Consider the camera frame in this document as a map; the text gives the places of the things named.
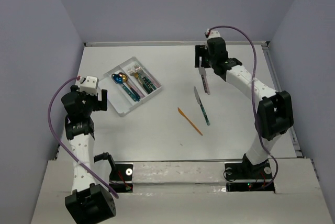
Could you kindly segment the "fork with black handle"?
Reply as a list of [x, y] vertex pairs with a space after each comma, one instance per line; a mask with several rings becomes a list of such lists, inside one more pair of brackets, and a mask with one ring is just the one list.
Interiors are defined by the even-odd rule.
[[148, 86], [147, 86], [147, 84], [146, 84], [146, 87], [147, 87], [147, 93], [148, 93], [148, 94], [152, 93], [153, 90], [149, 89]]

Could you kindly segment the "fork with pink handle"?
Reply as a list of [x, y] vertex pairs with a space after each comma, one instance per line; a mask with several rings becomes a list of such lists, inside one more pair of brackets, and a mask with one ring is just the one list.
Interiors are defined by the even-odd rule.
[[142, 74], [143, 77], [145, 77], [150, 84], [152, 84], [154, 86], [154, 89], [157, 89], [160, 87], [160, 85], [158, 84], [158, 82], [154, 79], [154, 77], [145, 69], [143, 69], [140, 65], [137, 64], [137, 72]]

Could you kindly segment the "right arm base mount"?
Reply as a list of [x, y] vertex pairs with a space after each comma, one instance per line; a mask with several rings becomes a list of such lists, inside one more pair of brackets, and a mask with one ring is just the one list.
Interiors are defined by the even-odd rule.
[[244, 171], [242, 163], [225, 163], [223, 176], [228, 192], [275, 192], [269, 162], [253, 171]]

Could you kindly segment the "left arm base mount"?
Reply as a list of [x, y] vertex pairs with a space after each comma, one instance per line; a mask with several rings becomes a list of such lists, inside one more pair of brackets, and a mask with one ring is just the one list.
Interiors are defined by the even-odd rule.
[[133, 192], [133, 163], [115, 162], [112, 155], [108, 152], [94, 156], [94, 163], [106, 161], [109, 164], [110, 171], [108, 172], [109, 185], [117, 193], [132, 193]]

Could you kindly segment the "gold fork teal handle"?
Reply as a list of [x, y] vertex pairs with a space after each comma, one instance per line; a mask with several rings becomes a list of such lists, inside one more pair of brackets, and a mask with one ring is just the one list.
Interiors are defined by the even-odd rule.
[[132, 74], [138, 80], [138, 82], [141, 83], [142, 87], [147, 92], [146, 84], [145, 84], [144, 80], [140, 77], [140, 75], [135, 70], [133, 70]]

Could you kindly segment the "gold spoon teal handle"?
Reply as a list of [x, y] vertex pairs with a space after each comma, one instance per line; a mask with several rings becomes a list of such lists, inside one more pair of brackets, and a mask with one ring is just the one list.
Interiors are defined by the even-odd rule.
[[119, 72], [119, 75], [122, 77], [122, 81], [127, 84], [127, 86], [130, 88], [132, 93], [136, 96], [137, 100], [139, 101], [140, 96], [129, 86], [128, 76], [123, 72]]

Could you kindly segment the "orange plastic knife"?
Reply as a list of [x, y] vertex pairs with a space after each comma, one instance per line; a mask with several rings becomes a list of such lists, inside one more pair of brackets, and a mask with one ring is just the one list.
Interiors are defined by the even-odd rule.
[[185, 115], [185, 113], [178, 107], [177, 108], [178, 112], [180, 113], [181, 116], [183, 116], [189, 124], [202, 136], [203, 133], [196, 127], [196, 125]]

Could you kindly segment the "silver spoon pink handle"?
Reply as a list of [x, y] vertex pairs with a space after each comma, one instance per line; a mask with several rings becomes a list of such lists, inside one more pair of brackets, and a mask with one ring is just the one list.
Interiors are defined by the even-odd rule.
[[145, 98], [145, 95], [142, 93], [141, 90], [139, 90], [134, 84], [129, 83], [129, 86], [141, 97]]

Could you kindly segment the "long silver fork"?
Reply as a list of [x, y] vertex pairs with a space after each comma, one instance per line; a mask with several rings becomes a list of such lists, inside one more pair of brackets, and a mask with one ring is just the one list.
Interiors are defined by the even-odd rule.
[[132, 68], [129, 68], [129, 69], [128, 69], [128, 73], [129, 73], [131, 76], [135, 76], [136, 71], [133, 70]]

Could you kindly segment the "silver spoon teal handle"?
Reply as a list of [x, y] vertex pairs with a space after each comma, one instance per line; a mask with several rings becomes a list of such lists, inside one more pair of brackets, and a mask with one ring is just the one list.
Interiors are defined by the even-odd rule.
[[137, 98], [136, 96], [123, 84], [122, 85], [123, 89], [125, 90], [125, 92], [131, 97], [131, 99], [134, 101], [134, 102], [137, 102]]

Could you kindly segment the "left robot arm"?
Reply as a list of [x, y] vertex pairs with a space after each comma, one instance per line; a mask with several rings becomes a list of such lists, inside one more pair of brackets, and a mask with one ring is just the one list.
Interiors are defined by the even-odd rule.
[[65, 133], [74, 155], [72, 192], [65, 206], [76, 223], [101, 223], [116, 215], [114, 199], [93, 172], [94, 111], [107, 110], [107, 91], [72, 85], [61, 98], [66, 110]]

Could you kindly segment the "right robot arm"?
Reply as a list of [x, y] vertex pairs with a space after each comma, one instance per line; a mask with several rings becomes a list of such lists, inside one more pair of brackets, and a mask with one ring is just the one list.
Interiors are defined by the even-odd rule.
[[226, 166], [228, 180], [254, 179], [263, 174], [272, 148], [294, 124], [290, 94], [278, 92], [253, 77], [241, 61], [228, 56], [226, 43], [221, 37], [195, 46], [195, 67], [212, 68], [216, 75], [245, 95], [255, 111], [255, 140], [241, 163]]

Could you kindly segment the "fork with teal handle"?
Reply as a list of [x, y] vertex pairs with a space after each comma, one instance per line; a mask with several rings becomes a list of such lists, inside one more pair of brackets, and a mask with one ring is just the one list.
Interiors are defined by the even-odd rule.
[[146, 82], [149, 89], [155, 91], [157, 88], [154, 86], [154, 84], [151, 82], [151, 80], [148, 78], [148, 76], [145, 74], [142, 67], [138, 64], [134, 65], [134, 69], [136, 72], [141, 76], [141, 78]]

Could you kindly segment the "blue spoon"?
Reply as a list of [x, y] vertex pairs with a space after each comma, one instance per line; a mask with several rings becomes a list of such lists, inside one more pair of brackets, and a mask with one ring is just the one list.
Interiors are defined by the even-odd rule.
[[119, 75], [119, 74], [112, 74], [112, 79], [117, 83], [117, 84], [120, 84], [121, 85], [121, 87], [122, 87], [122, 85], [124, 84], [125, 85], [125, 83], [122, 81], [122, 77]]

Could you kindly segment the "knife with teal handle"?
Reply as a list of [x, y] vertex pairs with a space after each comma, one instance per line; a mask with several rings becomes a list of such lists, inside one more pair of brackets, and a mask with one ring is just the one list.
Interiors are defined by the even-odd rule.
[[210, 122], [209, 122], [208, 116], [207, 116], [207, 114], [206, 114], [205, 108], [204, 108], [204, 106], [203, 106], [203, 104], [202, 104], [202, 101], [201, 101], [201, 99], [200, 99], [200, 96], [199, 96], [199, 93], [198, 93], [198, 91], [197, 91], [196, 86], [194, 86], [194, 94], [195, 94], [197, 103], [199, 104], [199, 106], [200, 106], [200, 108], [201, 108], [201, 110], [202, 110], [202, 114], [203, 114], [203, 116], [204, 116], [204, 118], [205, 118], [206, 124], [209, 126], [209, 125], [210, 125]]

